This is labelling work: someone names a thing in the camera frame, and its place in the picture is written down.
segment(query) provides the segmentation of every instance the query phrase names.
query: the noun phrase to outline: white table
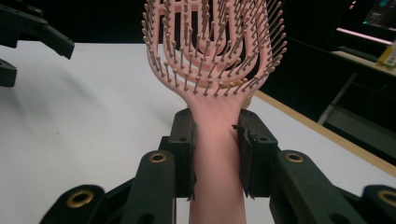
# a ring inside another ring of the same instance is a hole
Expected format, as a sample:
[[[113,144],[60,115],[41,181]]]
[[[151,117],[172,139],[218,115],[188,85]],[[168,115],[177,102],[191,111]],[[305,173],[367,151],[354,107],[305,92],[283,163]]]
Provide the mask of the white table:
[[[0,46],[0,58],[18,67],[16,86],[0,88],[0,223],[39,223],[73,187],[109,191],[134,177],[186,106],[152,75],[144,45],[76,44],[68,61],[40,42],[20,41],[16,49]],[[370,184],[396,186],[395,173],[368,162],[377,158],[357,157],[341,147],[345,140],[340,146],[274,105],[254,97],[249,110],[280,148],[307,154],[334,185],[358,195]],[[248,223],[274,223],[268,202],[247,200]],[[185,200],[177,218],[187,223]]]

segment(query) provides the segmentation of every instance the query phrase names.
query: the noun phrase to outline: hairbrush bristle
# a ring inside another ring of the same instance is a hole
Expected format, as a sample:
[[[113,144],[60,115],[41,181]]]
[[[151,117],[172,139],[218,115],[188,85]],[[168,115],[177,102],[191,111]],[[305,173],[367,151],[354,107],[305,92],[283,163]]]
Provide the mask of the hairbrush bristle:
[[[214,0],[212,6],[208,0],[148,0],[142,31],[150,66],[178,94],[255,91],[286,52],[280,7],[274,0]],[[161,36],[165,63],[159,57]],[[256,75],[241,81],[256,64]]]

